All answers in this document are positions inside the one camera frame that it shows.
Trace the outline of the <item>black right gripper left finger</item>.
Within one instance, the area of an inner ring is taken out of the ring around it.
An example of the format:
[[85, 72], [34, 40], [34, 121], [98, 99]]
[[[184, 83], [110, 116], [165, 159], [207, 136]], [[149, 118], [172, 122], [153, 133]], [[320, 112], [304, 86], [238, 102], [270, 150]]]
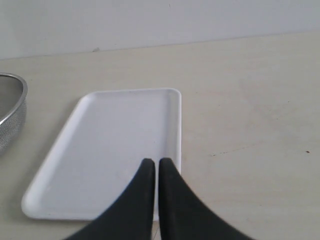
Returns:
[[150, 240], [155, 201], [155, 163], [145, 158], [116, 201], [68, 240]]

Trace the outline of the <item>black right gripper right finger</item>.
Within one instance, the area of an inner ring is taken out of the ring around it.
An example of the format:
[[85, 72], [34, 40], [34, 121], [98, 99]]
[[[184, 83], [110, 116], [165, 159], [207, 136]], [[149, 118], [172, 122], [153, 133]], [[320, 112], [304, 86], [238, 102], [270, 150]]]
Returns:
[[184, 181], [173, 161], [158, 170], [158, 212], [163, 240], [250, 240], [212, 212]]

